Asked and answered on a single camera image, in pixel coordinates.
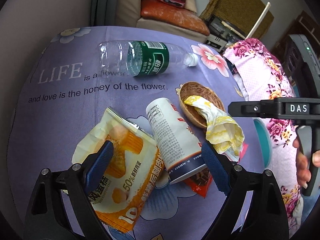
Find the human hand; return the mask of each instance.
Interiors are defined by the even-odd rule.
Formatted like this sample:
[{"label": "human hand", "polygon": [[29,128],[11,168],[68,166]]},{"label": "human hand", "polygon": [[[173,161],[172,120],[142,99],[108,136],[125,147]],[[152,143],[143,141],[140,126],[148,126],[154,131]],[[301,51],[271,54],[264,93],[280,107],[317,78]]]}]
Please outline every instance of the human hand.
[{"label": "human hand", "polygon": [[[299,141],[298,138],[292,143],[293,147],[297,148],[297,156],[296,156],[296,167],[297,167],[297,181],[298,184],[304,188],[307,188],[307,181],[309,182],[311,179],[311,172],[308,169],[308,159],[299,149]],[[316,167],[320,167],[320,150],[316,151],[312,155],[313,165]]]}]

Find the plastic water bottle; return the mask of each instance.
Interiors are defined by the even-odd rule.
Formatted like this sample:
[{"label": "plastic water bottle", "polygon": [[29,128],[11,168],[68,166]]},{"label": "plastic water bottle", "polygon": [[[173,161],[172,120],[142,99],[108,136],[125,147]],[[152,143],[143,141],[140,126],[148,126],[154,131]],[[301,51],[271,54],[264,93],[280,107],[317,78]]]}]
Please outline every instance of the plastic water bottle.
[{"label": "plastic water bottle", "polygon": [[198,64],[196,54],[163,42],[107,41],[99,50],[102,77],[169,73]]}]

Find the orange packaging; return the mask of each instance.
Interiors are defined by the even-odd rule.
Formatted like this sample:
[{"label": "orange packaging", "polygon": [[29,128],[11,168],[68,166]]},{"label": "orange packaging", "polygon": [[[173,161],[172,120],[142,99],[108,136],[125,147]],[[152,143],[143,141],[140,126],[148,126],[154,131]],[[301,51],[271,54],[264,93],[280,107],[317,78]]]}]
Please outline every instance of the orange packaging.
[{"label": "orange packaging", "polygon": [[212,182],[212,175],[208,168],[184,180],[191,189],[202,197],[207,195],[207,191]]},{"label": "orange packaging", "polygon": [[102,222],[126,233],[133,229],[164,162],[153,138],[107,108],[100,123],[78,143],[72,163],[82,163],[106,140],[113,143],[114,154],[88,197]]}]

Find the green bottle label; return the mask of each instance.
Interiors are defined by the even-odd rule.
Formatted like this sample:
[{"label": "green bottle label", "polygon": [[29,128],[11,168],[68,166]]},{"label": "green bottle label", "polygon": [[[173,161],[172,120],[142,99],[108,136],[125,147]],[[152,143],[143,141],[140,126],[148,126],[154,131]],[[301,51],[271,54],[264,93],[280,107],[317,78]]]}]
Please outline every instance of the green bottle label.
[{"label": "green bottle label", "polygon": [[139,74],[163,73],[169,65],[169,51],[163,42],[138,41],[142,48],[142,66]]}]

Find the floral tablecloth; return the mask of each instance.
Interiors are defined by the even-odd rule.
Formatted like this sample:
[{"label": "floral tablecloth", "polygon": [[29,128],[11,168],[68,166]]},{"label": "floral tablecloth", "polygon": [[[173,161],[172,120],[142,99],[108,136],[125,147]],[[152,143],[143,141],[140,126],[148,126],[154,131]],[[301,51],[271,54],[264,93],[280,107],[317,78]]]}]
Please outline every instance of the floral tablecloth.
[{"label": "floral tablecloth", "polygon": [[[200,60],[196,67],[175,69],[169,74],[134,78],[110,72],[107,78],[100,78],[97,46],[111,40],[177,44],[197,53]],[[167,97],[182,112],[177,93],[185,82],[196,81],[210,87],[225,108],[231,101],[243,100],[225,62],[215,54],[213,49],[179,36],[125,27],[75,28],[53,38],[23,86],[10,135],[8,174],[22,221],[40,171],[44,167],[52,171],[70,167],[77,143],[100,121],[108,106],[151,132],[146,106],[156,98]],[[262,172],[263,159],[252,119],[236,118],[236,121],[249,145],[240,164],[249,171]],[[203,131],[190,126],[203,141]],[[244,222],[250,198],[248,194],[236,228]],[[81,233],[68,196],[63,194],[63,200],[73,230]],[[106,228],[118,240],[201,239],[224,200],[225,195],[214,183],[203,198],[184,182],[169,185],[164,173],[133,231],[122,234]]]}]

